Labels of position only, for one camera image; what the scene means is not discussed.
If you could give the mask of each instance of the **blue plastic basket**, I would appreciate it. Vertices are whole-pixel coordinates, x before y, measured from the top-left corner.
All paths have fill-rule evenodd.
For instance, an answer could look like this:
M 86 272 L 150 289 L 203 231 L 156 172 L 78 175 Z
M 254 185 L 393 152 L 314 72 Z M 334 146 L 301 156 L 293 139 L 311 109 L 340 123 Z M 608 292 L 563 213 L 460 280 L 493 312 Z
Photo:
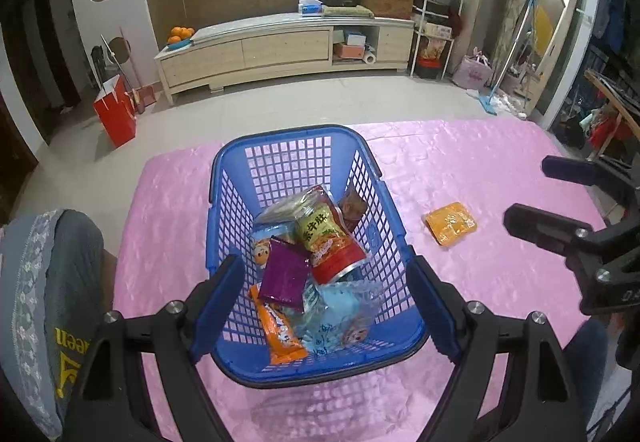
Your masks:
M 369 204 L 354 235 L 370 254 L 363 275 L 384 284 L 380 313 L 364 342 L 327 356 L 272 365 L 254 303 L 247 297 L 258 275 L 250 248 L 254 217 L 316 184 L 324 184 L 338 200 L 352 181 Z M 236 382 L 278 388 L 348 377 L 402 361 L 427 340 L 406 286 L 412 248 L 404 240 L 406 232 L 382 172 L 353 130 L 316 126 L 238 138 L 216 156 L 209 200 L 207 269 L 213 275 L 228 254 L 241 256 L 246 268 L 242 292 L 212 352 L 216 364 Z

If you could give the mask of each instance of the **white floor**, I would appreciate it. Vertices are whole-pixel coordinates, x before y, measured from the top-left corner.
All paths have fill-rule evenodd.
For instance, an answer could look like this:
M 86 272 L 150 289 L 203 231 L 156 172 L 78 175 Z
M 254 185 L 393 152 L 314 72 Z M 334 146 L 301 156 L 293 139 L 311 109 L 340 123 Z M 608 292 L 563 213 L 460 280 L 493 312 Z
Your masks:
M 252 83 L 211 96 L 208 90 L 164 98 L 138 118 L 136 138 L 113 149 L 90 107 L 38 152 L 16 214 L 73 208 L 102 230 L 116 254 L 145 162 L 160 153 L 219 139 L 309 124 L 495 118 L 465 91 L 398 75 L 307 76 Z

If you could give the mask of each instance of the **orange snack package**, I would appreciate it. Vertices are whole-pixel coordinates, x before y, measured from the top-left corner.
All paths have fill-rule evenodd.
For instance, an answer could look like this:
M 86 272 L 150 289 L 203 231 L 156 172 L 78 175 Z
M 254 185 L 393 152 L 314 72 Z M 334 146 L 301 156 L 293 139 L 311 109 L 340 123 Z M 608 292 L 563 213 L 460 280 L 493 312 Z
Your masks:
M 269 304 L 259 300 L 258 292 L 260 292 L 258 286 L 253 285 L 249 289 L 249 297 L 254 300 L 258 317 L 269 343 L 271 364 L 283 364 L 304 359 L 308 356 L 308 352 L 293 334 L 293 329 L 287 318 Z
M 463 234 L 473 232 L 478 224 L 460 202 L 437 209 L 422 217 L 431 234 L 440 245 L 447 247 Z

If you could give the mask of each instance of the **pink bed sheet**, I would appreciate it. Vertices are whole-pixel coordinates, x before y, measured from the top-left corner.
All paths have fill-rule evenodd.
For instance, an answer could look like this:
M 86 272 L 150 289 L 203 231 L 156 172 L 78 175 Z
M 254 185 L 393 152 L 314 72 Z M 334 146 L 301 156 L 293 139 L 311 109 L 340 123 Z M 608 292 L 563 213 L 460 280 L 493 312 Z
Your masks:
M 511 238 L 502 213 L 514 202 L 604 226 L 585 189 L 550 180 L 540 161 L 558 154 L 535 124 L 496 118 L 354 126 L 368 141 L 407 231 L 407 242 L 463 297 L 494 313 L 548 314 L 566 344 L 584 320 L 580 294 L 562 258 Z M 115 307 L 151 314 L 186 298 L 207 277 L 204 263 L 210 167 L 222 143 L 175 151 L 147 162 L 134 195 L 118 259 Z M 454 201 L 478 230 L 439 247 L 420 216 Z M 497 403 L 504 359 L 483 409 Z M 452 365 L 427 344 L 409 360 L 376 372 L 288 390 L 250 390 L 225 377 L 211 358 L 198 371 L 235 441 L 413 442 L 449 379 Z M 153 356 L 145 371 L 162 434 L 180 440 Z

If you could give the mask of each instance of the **pile of oranges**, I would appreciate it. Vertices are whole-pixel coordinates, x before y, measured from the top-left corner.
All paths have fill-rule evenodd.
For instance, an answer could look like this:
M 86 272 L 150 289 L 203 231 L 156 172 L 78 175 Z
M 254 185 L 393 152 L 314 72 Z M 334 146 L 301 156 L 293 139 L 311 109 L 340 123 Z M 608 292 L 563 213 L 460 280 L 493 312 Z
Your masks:
M 191 36 L 193 36 L 194 32 L 195 31 L 193 28 L 173 27 L 171 29 L 171 35 L 169 36 L 169 39 L 167 39 L 166 42 L 168 45 L 178 43 L 183 39 L 189 39 Z

